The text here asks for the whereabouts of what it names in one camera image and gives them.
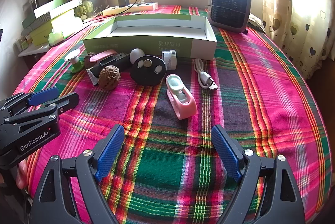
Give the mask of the person left hand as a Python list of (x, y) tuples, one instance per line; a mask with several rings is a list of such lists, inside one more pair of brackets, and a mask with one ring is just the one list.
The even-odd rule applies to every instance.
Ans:
[(27, 161), (24, 159), (17, 166), (16, 184), (19, 189), (27, 186)]

